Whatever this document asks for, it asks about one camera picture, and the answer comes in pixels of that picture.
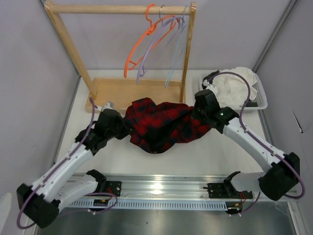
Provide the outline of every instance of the clothing rack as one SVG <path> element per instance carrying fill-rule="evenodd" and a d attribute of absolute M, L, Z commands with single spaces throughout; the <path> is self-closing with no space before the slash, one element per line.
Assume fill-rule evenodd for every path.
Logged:
<path fill-rule="evenodd" d="M 152 15 L 183 15 L 185 6 L 152 6 L 149 14 Z M 94 99 L 95 105 L 104 106 L 108 101 L 115 103 L 115 109 L 125 111 L 131 101 L 138 98 L 150 97 L 156 104 L 161 102 L 185 102 L 185 84 L 190 54 L 190 47 L 193 35 L 194 21 L 197 5 L 191 2 L 185 9 L 184 14 L 189 15 L 189 25 L 187 32 L 186 51 L 183 65 L 182 78 L 179 81 L 171 81 L 167 88 L 164 88 L 165 80 L 141 79 L 139 85 L 133 79 L 108 79 L 94 78 L 92 81 L 85 64 L 80 57 L 78 50 L 60 16 L 66 14 L 140 14 L 144 15 L 147 6 L 136 5 L 73 5 L 73 4 L 54 4 L 51 0 L 45 1 L 45 10 L 59 34 L 66 50 L 74 62 L 78 72 L 89 89 L 90 96 Z M 120 92 L 128 99 L 118 98 L 114 92 Z M 87 98 L 85 109 L 91 112 L 92 107 Z"/>

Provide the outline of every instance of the crumpled white fabric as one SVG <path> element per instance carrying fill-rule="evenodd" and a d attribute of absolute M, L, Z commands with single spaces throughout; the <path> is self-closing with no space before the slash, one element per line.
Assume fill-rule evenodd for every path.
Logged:
<path fill-rule="evenodd" d="M 252 87 L 257 82 L 255 74 L 251 69 L 245 67 L 236 67 L 231 70 L 222 70 L 220 72 L 235 72 L 247 80 L 250 85 L 250 100 L 254 100 L 257 90 Z M 231 74 L 222 74 L 213 79 L 212 85 L 207 86 L 216 96 L 220 107 L 242 106 L 248 95 L 248 88 L 245 82 Z"/>

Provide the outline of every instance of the laundry basket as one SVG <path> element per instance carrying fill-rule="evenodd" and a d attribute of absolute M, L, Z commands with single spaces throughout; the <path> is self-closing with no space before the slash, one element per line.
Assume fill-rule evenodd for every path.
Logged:
<path fill-rule="evenodd" d="M 199 79 L 200 91 L 202 90 L 203 78 L 206 77 L 206 76 L 207 76 L 207 74 L 205 74 L 205 75 L 203 74 L 200 77 L 200 79 Z M 268 106 L 268 101 L 266 99 L 264 88 L 262 86 L 262 83 L 260 81 L 259 76 L 256 73 L 255 73 L 255 78 L 256 78 L 257 83 L 255 83 L 252 86 L 253 86 L 254 89 L 256 89 L 258 91 L 257 96 L 255 98 L 257 106 L 256 107 L 245 107 L 245 111 L 248 111 L 248 110 L 261 110 L 261 109 L 265 109 Z M 229 107 L 232 108 L 233 110 L 241 110 L 241 106 L 232 106 L 232 105 L 230 105 Z"/>

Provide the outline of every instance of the flannel shirt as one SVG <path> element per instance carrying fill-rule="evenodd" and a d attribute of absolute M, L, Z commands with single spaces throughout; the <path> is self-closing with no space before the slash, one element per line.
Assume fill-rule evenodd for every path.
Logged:
<path fill-rule="evenodd" d="M 211 127 L 191 119 L 192 110 L 186 104 L 156 105 L 150 98 L 134 101 L 124 117 L 132 130 L 130 142 L 148 153 L 163 153 L 175 143 L 201 138 Z"/>

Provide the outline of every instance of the wooden rod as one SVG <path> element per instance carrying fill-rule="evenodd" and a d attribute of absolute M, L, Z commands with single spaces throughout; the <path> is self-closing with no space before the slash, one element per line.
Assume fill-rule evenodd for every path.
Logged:
<path fill-rule="evenodd" d="M 85 84 L 87 85 L 92 98 L 95 99 L 96 90 L 95 90 L 95 87 L 93 85 L 91 78 L 89 77 L 89 74 L 87 72 L 85 64 L 84 64 L 82 58 L 80 57 L 78 50 L 76 49 L 75 44 L 74 44 L 66 26 L 64 25 L 64 23 L 62 21 L 61 16 L 58 13 L 56 13 L 56 14 L 52 13 L 51 7 L 53 7 L 53 2 L 49 1 L 49 0 L 45 1 L 45 11 L 47 12 L 48 16 L 50 17 L 51 22 L 53 23 L 56 31 L 58 32 L 65 48 L 67 49 L 71 59 L 73 60 L 73 62 L 75 64 L 78 72 L 80 73 Z"/>
<path fill-rule="evenodd" d="M 53 5 L 50 8 L 52 13 L 77 13 L 77 14 L 141 14 L 146 13 L 148 6 L 127 6 L 127 5 Z M 161 6 L 152 6 L 149 15 L 158 15 Z M 184 6 L 163 6 L 161 15 L 182 15 Z M 187 7 L 185 15 L 190 15 L 190 8 Z"/>
<path fill-rule="evenodd" d="M 191 9 L 191 12 L 190 12 L 190 17 L 189 17 L 189 25 L 188 25 L 188 32 L 187 32 L 186 54 L 185 54 L 184 68 L 182 70 L 182 76 L 181 76 L 181 86 L 180 86 L 180 96 L 179 96 L 180 103 L 183 102 L 184 92 L 185 92 L 192 33 L 194 31 L 195 17 L 196 17 L 196 11 L 197 11 L 197 5 L 195 2 L 191 2 L 190 9 Z"/>

